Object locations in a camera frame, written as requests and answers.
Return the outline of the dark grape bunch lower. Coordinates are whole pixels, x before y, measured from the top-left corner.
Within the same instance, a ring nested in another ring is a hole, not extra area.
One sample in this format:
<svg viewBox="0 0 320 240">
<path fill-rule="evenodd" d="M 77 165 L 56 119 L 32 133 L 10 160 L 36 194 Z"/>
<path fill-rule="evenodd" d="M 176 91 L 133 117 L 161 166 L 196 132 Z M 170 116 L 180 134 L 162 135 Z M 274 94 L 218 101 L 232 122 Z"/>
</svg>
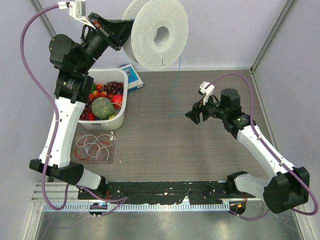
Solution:
<svg viewBox="0 0 320 240">
<path fill-rule="evenodd" d="M 92 112 L 92 103 L 94 99 L 90 98 L 88 102 L 85 104 L 84 110 L 82 111 L 79 120 L 80 121 L 87 121 L 87 114 Z"/>
</svg>

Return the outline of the small peach fruits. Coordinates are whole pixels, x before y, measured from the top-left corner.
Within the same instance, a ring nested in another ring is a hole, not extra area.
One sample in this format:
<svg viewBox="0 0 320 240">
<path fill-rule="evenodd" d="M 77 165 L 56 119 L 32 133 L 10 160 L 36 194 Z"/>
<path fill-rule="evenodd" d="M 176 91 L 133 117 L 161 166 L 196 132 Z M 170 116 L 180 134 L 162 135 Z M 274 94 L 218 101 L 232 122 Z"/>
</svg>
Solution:
<svg viewBox="0 0 320 240">
<path fill-rule="evenodd" d="M 98 83 L 96 84 L 96 90 L 93 93 L 90 93 L 88 96 L 88 100 L 89 99 L 97 99 L 99 97 L 103 97 L 103 98 L 107 98 L 109 100 L 112 99 L 112 97 L 114 96 L 114 94 L 112 93 L 107 93 L 106 91 L 104 91 L 102 84 Z"/>
</svg>

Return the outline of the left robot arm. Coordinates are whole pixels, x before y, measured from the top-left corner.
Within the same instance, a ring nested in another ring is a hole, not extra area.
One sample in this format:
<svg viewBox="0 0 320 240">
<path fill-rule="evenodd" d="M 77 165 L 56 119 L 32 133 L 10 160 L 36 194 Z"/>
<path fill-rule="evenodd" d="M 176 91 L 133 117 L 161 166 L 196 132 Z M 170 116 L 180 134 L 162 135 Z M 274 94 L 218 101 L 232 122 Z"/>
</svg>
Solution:
<svg viewBox="0 0 320 240">
<path fill-rule="evenodd" d="M 106 179 L 71 161 L 71 147 L 94 81 L 89 70 L 108 47 L 121 50 L 131 35 L 134 21 L 107 20 L 94 12 L 88 19 L 92 25 L 88 31 L 82 31 L 81 43 L 65 34 L 56 35 L 49 43 L 49 60 L 59 70 L 53 103 L 57 112 L 43 151 L 29 162 L 29 168 L 67 184 L 88 188 L 89 194 L 100 200 L 107 192 Z"/>
</svg>

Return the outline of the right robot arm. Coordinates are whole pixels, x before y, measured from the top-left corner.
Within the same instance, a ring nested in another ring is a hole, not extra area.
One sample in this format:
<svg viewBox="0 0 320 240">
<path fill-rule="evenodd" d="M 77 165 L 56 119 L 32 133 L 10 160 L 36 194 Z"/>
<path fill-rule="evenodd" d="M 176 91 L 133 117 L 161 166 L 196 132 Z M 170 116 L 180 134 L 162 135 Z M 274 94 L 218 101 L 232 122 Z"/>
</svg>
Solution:
<svg viewBox="0 0 320 240">
<path fill-rule="evenodd" d="M 260 198 L 275 214 L 307 203 L 309 193 L 305 187 L 310 184 L 309 172 L 304 167 L 295 167 L 275 150 L 250 115 L 242 111 L 236 89 L 223 89 L 220 99 L 213 91 L 213 86 L 201 87 L 198 91 L 201 100 L 185 116 L 195 124 L 210 117 L 221 120 L 225 130 L 249 150 L 267 175 L 264 180 L 245 171 L 233 173 L 227 178 L 226 193 L 233 198 L 243 192 Z"/>
</svg>

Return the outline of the green lime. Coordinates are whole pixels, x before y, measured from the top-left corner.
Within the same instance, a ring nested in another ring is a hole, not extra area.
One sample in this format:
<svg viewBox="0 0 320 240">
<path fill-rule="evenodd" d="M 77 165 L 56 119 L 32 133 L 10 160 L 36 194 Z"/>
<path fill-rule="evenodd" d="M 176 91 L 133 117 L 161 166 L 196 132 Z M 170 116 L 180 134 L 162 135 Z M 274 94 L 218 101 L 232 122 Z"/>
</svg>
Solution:
<svg viewBox="0 0 320 240">
<path fill-rule="evenodd" d="M 90 89 L 90 92 L 93 93 L 93 92 L 96 91 L 96 90 L 97 90 L 96 83 L 93 82 L 93 83 L 92 83 L 92 86 L 91 86 L 91 89 Z"/>
</svg>

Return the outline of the blue white box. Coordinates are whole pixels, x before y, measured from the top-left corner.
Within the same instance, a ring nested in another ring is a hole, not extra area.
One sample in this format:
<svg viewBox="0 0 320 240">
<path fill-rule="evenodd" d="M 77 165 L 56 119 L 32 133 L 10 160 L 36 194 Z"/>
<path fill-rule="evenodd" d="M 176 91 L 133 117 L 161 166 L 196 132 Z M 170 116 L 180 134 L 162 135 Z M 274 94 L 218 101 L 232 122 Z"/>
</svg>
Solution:
<svg viewBox="0 0 320 240">
<path fill-rule="evenodd" d="M 130 64 L 123 64 L 119 66 L 119 69 L 124 71 L 127 74 L 128 78 L 128 92 L 132 92 L 144 87 L 144 82 L 138 75 L 134 66 Z"/>
</svg>

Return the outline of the aluminium rail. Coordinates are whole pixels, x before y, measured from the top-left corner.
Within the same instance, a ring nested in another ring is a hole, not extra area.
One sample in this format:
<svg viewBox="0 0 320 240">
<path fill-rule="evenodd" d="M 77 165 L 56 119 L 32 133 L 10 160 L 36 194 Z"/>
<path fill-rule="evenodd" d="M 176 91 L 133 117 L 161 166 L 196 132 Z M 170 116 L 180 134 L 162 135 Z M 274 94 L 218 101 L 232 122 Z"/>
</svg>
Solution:
<svg viewBox="0 0 320 240">
<path fill-rule="evenodd" d="M 65 199 L 65 190 L 66 190 L 66 183 L 63 182 L 46 182 L 45 183 L 45 191 L 48 199 L 50 202 L 63 202 Z M 77 201 L 78 200 L 78 192 L 79 190 L 70 185 L 68 187 L 67 192 L 67 201 Z M 38 182 L 35 186 L 32 198 L 32 202 L 45 202 L 42 193 L 42 185 Z"/>
</svg>

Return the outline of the red apple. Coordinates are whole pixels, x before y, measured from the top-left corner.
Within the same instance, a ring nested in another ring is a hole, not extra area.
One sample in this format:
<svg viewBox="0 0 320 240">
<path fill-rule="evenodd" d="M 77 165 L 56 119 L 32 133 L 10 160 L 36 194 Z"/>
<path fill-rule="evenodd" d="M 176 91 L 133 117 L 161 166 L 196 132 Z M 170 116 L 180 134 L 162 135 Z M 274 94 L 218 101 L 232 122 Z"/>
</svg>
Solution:
<svg viewBox="0 0 320 240">
<path fill-rule="evenodd" d="M 111 103 L 114 108 L 121 109 L 123 105 L 123 95 L 116 94 L 111 98 Z"/>
</svg>

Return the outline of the white cable spool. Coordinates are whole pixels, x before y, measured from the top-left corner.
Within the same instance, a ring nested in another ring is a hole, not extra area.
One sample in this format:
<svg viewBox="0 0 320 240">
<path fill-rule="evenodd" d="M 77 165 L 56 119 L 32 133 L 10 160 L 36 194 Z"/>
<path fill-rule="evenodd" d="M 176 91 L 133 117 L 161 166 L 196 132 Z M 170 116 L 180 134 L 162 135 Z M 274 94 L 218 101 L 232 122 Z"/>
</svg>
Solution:
<svg viewBox="0 0 320 240">
<path fill-rule="evenodd" d="M 186 46 L 189 21 L 178 0 L 134 0 L 122 19 L 133 20 L 124 52 L 149 71 L 169 68 Z"/>
</svg>

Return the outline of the green melon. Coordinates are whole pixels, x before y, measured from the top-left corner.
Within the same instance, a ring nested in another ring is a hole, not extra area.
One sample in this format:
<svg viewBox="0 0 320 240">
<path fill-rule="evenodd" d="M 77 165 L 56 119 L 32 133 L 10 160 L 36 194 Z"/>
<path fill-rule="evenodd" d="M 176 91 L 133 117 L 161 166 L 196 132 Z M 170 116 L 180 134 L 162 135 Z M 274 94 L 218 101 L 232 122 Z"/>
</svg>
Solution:
<svg viewBox="0 0 320 240">
<path fill-rule="evenodd" d="M 107 120 L 116 113 L 111 100 L 106 97 L 96 98 L 91 105 L 91 111 L 100 120 Z"/>
</svg>

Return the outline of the white plastic basket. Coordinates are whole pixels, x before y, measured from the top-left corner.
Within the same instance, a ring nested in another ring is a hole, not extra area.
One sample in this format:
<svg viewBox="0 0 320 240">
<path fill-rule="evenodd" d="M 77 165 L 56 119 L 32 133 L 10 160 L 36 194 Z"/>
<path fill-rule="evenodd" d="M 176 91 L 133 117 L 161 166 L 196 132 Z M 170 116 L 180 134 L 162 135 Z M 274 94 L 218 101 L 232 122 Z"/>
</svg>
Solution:
<svg viewBox="0 0 320 240">
<path fill-rule="evenodd" d="M 119 68 L 111 69 L 91 69 L 89 75 L 93 77 L 96 84 L 106 84 L 108 82 L 122 82 L 124 84 L 124 93 L 121 109 L 116 109 L 116 116 L 108 120 L 79 120 L 78 123 L 88 131 L 114 131 L 120 128 L 124 122 L 125 109 L 128 96 L 128 76 Z"/>
</svg>

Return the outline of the red strawberry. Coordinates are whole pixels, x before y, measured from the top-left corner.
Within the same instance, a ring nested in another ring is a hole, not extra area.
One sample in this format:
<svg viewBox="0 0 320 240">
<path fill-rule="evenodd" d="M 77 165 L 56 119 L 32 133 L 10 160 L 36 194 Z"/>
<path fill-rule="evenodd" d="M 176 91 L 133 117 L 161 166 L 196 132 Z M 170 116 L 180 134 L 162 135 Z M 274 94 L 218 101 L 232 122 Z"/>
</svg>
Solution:
<svg viewBox="0 0 320 240">
<path fill-rule="evenodd" d="M 92 112 L 89 112 L 87 114 L 87 120 L 88 121 L 95 121 L 96 120 L 96 116 Z"/>
</svg>

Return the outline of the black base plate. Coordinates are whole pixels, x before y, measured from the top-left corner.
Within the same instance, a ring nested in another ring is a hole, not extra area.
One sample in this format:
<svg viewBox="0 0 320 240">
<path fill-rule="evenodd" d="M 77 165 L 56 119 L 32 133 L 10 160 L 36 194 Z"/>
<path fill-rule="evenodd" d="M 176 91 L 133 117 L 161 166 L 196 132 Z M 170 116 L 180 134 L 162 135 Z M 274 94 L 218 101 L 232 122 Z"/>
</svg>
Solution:
<svg viewBox="0 0 320 240">
<path fill-rule="evenodd" d="M 91 189 L 91 195 L 78 187 L 79 200 L 94 200 L 95 196 L 112 203 L 124 202 L 129 205 L 174 205 L 181 204 L 188 197 L 191 205 L 219 204 L 223 199 L 252 199 L 253 195 L 232 191 L 227 182 L 219 181 L 131 181 L 108 182 L 100 192 Z"/>
</svg>

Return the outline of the clear plastic tray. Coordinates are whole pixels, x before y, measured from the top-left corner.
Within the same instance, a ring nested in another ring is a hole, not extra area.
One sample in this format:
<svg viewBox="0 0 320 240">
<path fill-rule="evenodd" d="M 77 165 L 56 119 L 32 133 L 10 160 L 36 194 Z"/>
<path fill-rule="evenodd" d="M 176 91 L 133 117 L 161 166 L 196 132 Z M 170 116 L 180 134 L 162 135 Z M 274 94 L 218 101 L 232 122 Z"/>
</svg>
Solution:
<svg viewBox="0 0 320 240">
<path fill-rule="evenodd" d="M 73 138 L 70 159 L 80 164 L 112 164 L 116 141 L 112 130 L 80 130 Z"/>
</svg>

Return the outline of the dark grape bunch upper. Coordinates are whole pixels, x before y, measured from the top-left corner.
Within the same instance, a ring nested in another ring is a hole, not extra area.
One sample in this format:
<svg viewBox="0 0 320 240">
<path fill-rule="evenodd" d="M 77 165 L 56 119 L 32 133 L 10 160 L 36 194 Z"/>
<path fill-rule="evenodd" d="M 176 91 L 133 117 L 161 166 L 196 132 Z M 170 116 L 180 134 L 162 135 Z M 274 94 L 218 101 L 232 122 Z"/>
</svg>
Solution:
<svg viewBox="0 0 320 240">
<path fill-rule="evenodd" d="M 118 81 L 110 81 L 103 85 L 103 90 L 108 94 L 122 95 L 124 92 L 124 83 Z"/>
</svg>

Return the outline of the dark grape bunch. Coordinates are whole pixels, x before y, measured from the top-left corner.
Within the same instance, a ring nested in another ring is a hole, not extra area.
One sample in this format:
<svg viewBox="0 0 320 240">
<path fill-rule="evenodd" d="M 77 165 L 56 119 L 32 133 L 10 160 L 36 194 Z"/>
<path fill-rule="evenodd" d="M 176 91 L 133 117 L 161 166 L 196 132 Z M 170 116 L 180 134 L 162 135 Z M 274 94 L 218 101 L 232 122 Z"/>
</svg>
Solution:
<svg viewBox="0 0 320 240">
<path fill-rule="evenodd" d="M 103 85 L 103 90 L 108 94 L 122 95 L 124 92 L 124 83 L 118 81 L 110 81 Z"/>
<path fill-rule="evenodd" d="M 84 110 L 82 111 L 79 120 L 80 121 L 87 121 L 87 114 L 92 112 L 92 103 L 94 99 L 90 98 L 88 102 L 85 104 Z"/>
</svg>

